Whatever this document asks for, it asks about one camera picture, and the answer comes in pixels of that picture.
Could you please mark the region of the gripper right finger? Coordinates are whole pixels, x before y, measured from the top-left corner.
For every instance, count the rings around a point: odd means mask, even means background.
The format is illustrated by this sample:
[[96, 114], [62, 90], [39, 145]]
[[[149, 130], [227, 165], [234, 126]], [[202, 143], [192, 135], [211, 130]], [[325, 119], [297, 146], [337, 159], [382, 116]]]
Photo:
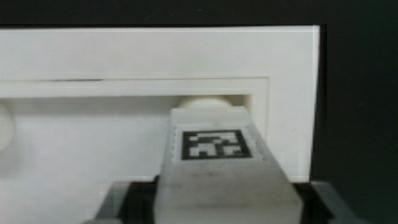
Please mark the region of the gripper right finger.
[[327, 182], [295, 183], [304, 202], [300, 224], [355, 224], [355, 214]]

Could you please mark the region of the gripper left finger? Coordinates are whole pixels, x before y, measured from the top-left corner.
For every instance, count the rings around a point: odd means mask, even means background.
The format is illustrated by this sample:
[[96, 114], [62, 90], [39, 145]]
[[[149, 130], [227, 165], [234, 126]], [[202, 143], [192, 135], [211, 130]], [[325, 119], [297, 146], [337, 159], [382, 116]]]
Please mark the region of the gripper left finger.
[[115, 182], [87, 224], [154, 224], [156, 182]]

